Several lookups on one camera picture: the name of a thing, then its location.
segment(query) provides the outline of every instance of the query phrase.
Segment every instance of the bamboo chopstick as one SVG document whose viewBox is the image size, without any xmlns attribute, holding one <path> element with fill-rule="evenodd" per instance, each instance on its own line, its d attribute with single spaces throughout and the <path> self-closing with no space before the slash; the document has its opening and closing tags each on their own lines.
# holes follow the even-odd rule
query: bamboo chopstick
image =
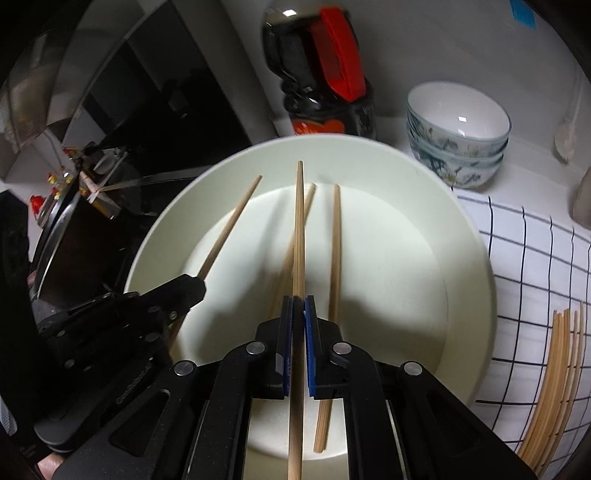
<svg viewBox="0 0 591 480">
<path fill-rule="evenodd" d="M 567 309 L 564 315 L 560 315 L 560 326 L 558 332 L 556 332 L 558 334 L 556 367 L 551 373 L 549 395 L 542 404 L 541 423 L 532 439 L 530 463 L 532 468 L 535 468 L 543 454 L 544 446 L 550 438 L 554 419 L 560 408 L 560 399 L 566 383 L 566 369 L 569 361 L 569 325 L 570 309 Z"/>
<path fill-rule="evenodd" d="M 560 444 L 560 440 L 562 435 L 564 434 L 564 430 L 566 428 L 566 424 L 569 421 L 570 413 L 573 409 L 573 402 L 574 398 L 577 393 L 577 388 L 579 386 L 579 377 L 581 371 L 581 360 L 583 356 L 583 340 L 584 334 L 582 334 L 582 325 L 583 325 L 583 304 L 580 305 L 580 317 L 578 315 L 579 312 L 575 311 L 574 313 L 574 328 L 573 328 L 573 335 L 572 335 L 572 342 L 570 347 L 570 363 L 569 363 L 569 371 L 567 374 L 566 380 L 566 388 L 564 389 L 564 395 L 562 398 L 562 404 L 560 406 L 560 412 L 558 413 L 558 417 L 556 418 L 556 424 L 558 426 L 555 429 L 555 436 L 551 437 L 550 442 L 546 446 L 544 451 L 544 455 L 540 459 L 538 464 L 538 468 L 536 473 L 538 477 L 544 475 L 544 472 L 548 468 L 548 464 L 550 460 L 554 457 L 556 449 Z"/>
<path fill-rule="evenodd" d="M 203 262 L 203 265 L 201 266 L 201 270 L 199 270 L 199 273 L 197 274 L 197 278 L 201 278 L 201 280 L 205 280 L 205 277 L 207 277 L 207 274 L 211 270 L 213 263 L 216 261 L 216 258 L 219 255 L 222 247 L 226 243 L 226 240 L 228 240 L 228 237 L 230 236 L 232 229 L 234 228 L 234 226 L 236 225 L 236 222 L 240 218 L 240 215 L 244 211 L 244 207 L 246 207 L 246 204 L 251 199 L 252 194 L 255 193 L 255 190 L 258 187 L 261 180 L 262 180 L 261 175 L 259 175 L 257 178 L 255 178 L 255 180 L 254 180 L 254 182 L 252 182 L 252 185 L 250 186 L 250 188 L 246 191 L 246 193 L 244 194 L 244 196 L 242 197 L 240 202 L 238 202 L 238 205 L 236 205 L 236 208 L 234 209 L 232 216 L 228 219 L 228 221 L 226 222 L 226 225 L 224 225 L 222 232 L 219 234 L 216 242 L 213 244 L 212 249 L 209 251 L 205 261 Z M 167 342 L 169 348 L 172 347 L 172 345 L 174 344 L 174 341 L 177 339 L 178 331 L 181 329 L 184 319 L 185 319 L 185 317 L 183 316 L 183 317 L 179 318 L 176 322 L 174 322 L 172 325 L 170 325 L 168 342 Z"/>
<path fill-rule="evenodd" d="M 341 272 L 341 214 L 340 214 L 340 186 L 335 185 L 335 200 L 333 205 L 333 233 L 332 233 L 332 259 L 330 266 L 330 294 L 329 294 L 329 320 L 337 323 L 340 299 L 340 272 Z M 328 440 L 330 413 L 332 412 L 332 399 L 320 400 L 318 407 L 318 419 L 316 420 L 316 437 L 314 439 L 314 451 L 324 452 Z"/>
<path fill-rule="evenodd" d="M 308 191 L 306 192 L 306 200 L 304 201 L 304 224 L 308 220 L 308 214 L 314 201 L 314 194 L 316 193 L 316 184 L 310 184 Z M 289 247 L 285 251 L 285 257 L 283 259 L 283 265 L 281 266 L 281 273 L 277 279 L 275 293 L 269 304 L 269 313 L 267 318 L 274 318 L 277 311 L 281 308 L 283 301 L 283 295 L 287 291 L 288 281 L 293 281 L 293 268 L 294 268 L 294 243 L 295 243 L 295 231 L 291 236 Z"/>
<path fill-rule="evenodd" d="M 555 435 L 558 435 L 558 429 L 560 428 L 561 418 L 560 412 L 564 405 L 564 409 L 566 410 L 566 402 L 564 401 L 565 396 L 570 394 L 570 391 L 567 391 L 565 386 L 569 380 L 569 347 L 570 347 L 570 310 L 566 310 L 564 312 L 564 322 L 563 322 L 563 330 L 564 330 L 564 338 L 563 338 L 563 356 L 561 357 L 561 364 L 559 370 L 556 373 L 557 382 L 558 382 L 558 389 L 556 391 L 556 395 L 553 398 L 553 402 L 550 408 L 550 415 L 546 418 L 546 430 L 542 432 L 540 436 L 540 445 L 538 447 L 537 453 L 539 455 L 535 458 L 535 468 L 534 471 L 536 474 L 539 474 L 541 469 L 541 465 L 545 462 L 548 453 L 550 452 L 550 448 L 553 443 L 553 439 Z M 570 357 L 573 357 L 574 349 L 570 348 Z M 570 365 L 574 364 L 574 357 L 571 359 Z"/>
<path fill-rule="evenodd" d="M 530 466 L 532 466 L 531 459 L 530 459 L 530 442 L 531 442 L 531 439 L 534 435 L 534 430 L 537 427 L 538 418 L 540 417 L 540 413 L 541 413 L 541 405 L 543 403 L 544 398 L 547 395 L 546 392 L 548 390 L 550 378 L 552 377 L 551 370 L 552 370 L 554 363 L 556 361 L 555 358 L 556 358 L 556 344 L 557 344 L 557 339 L 558 339 L 558 335 L 557 335 L 558 324 L 559 324 L 558 312 L 554 311 L 554 313 L 552 315 L 553 328 L 550 333 L 550 347 L 548 349 L 548 362 L 546 364 L 546 373 L 544 375 L 544 379 L 542 380 L 542 388 L 540 390 L 540 395 L 538 396 L 538 404 L 536 405 L 536 408 L 534 409 L 534 415 L 530 421 L 530 425 L 527 429 L 527 433 L 525 434 L 525 439 L 521 443 L 521 446 L 519 447 L 519 451 L 517 453 L 517 455 L 525 463 L 527 463 Z"/>
<path fill-rule="evenodd" d="M 240 215 L 242 214 L 244 207 L 246 206 L 248 201 L 251 199 L 252 194 L 255 193 L 255 190 L 258 187 L 261 180 L 262 180 L 261 175 L 259 175 L 257 178 L 255 178 L 255 181 L 252 182 L 252 185 L 250 186 L 248 191 L 244 194 L 244 197 L 242 197 L 242 199 L 240 200 L 238 205 L 236 205 L 236 208 L 234 209 L 232 216 L 228 219 L 228 221 L 226 222 L 226 225 L 224 225 L 222 233 L 220 233 L 220 235 L 218 236 L 216 242 L 213 244 L 212 249 L 209 251 L 209 255 L 205 259 L 205 262 L 203 262 L 203 265 L 201 266 L 201 270 L 199 270 L 199 273 L 197 274 L 197 278 L 201 278 L 202 280 L 205 280 L 205 277 L 207 277 L 207 274 L 212 269 L 213 263 L 216 261 L 216 258 L 219 255 L 220 250 L 222 249 L 223 245 L 226 243 L 226 240 L 228 240 L 228 237 L 230 236 L 232 229 L 236 225 L 236 222 L 240 218 Z"/>
<path fill-rule="evenodd" d="M 303 307 L 306 296 L 306 259 L 304 240 L 304 164 L 297 163 L 295 183 L 295 228 L 293 296 Z M 287 456 L 287 480 L 301 480 L 304 433 L 304 326 L 303 311 L 293 316 L 290 387 L 290 430 Z"/>
</svg>

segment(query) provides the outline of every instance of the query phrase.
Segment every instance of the floral bowl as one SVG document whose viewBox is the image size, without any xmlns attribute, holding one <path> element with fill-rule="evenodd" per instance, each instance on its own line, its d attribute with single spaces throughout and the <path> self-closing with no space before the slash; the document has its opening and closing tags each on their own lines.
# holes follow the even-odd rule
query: floral bowl
<svg viewBox="0 0 591 480">
<path fill-rule="evenodd" d="M 452 187 L 469 189 L 483 185 L 501 166 L 504 151 L 486 158 L 472 158 L 438 150 L 424 141 L 407 123 L 408 139 L 415 158 Z"/>
<path fill-rule="evenodd" d="M 491 157 L 509 138 L 511 120 L 488 95 L 453 82 L 425 82 L 412 88 L 408 121 L 434 147 L 465 157 Z"/>
</svg>

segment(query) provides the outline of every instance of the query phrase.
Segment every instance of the red label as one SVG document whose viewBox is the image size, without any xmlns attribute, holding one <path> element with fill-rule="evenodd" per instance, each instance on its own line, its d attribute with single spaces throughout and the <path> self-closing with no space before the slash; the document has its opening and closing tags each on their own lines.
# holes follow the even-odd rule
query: red label
<svg viewBox="0 0 591 480">
<path fill-rule="evenodd" d="M 312 120 L 292 120 L 296 135 L 306 134 L 344 134 L 345 126 L 340 120 L 327 120 L 323 124 Z"/>
</svg>

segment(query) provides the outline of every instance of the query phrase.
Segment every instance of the ceramic bowl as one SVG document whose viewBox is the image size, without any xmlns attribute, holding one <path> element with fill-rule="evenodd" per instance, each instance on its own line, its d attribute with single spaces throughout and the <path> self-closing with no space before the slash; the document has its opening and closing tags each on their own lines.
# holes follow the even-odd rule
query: ceramic bowl
<svg viewBox="0 0 591 480">
<path fill-rule="evenodd" d="M 464 157 L 435 148 L 421 138 L 410 124 L 407 124 L 407 133 L 415 158 L 452 187 L 469 189 L 483 185 L 503 161 L 504 149 L 491 157 Z"/>
<path fill-rule="evenodd" d="M 243 150 L 187 186 L 158 217 L 129 273 L 145 292 L 196 275 L 257 175 L 262 181 L 187 314 L 174 359 L 218 361 L 249 342 L 269 313 L 294 229 L 296 164 L 318 190 L 306 223 L 306 294 L 326 318 L 333 184 L 341 185 L 339 327 L 374 359 L 413 359 L 470 404 L 492 356 L 495 283 L 482 239 L 457 197 L 404 153 L 348 135 L 299 135 Z M 318 401 L 304 402 L 306 480 L 349 478 L 345 413 L 335 400 L 327 449 L 314 453 Z M 286 478 L 289 399 L 254 399 L 245 480 Z"/>
<path fill-rule="evenodd" d="M 491 157 L 509 138 L 501 105 L 468 85 L 425 82 L 408 94 L 408 121 L 434 147 L 465 157 Z"/>
</svg>

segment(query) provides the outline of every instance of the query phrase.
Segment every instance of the white cloth with black grid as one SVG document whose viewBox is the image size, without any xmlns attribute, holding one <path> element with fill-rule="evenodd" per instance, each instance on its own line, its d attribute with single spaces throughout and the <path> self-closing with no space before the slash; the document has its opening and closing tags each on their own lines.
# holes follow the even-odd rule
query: white cloth with black grid
<svg viewBox="0 0 591 480">
<path fill-rule="evenodd" d="M 516 451 L 544 378 L 552 312 L 578 309 L 582 301 L 588 324 L 591 238 L 523 207 L 465 190 L 455 193 L 488 248 L 497 293 L 493 357 L 472 411 Z M 544 480 L 568 461 L 591 423 L 588 338 L 589 333 L 573 409 Z"/>
</svg>

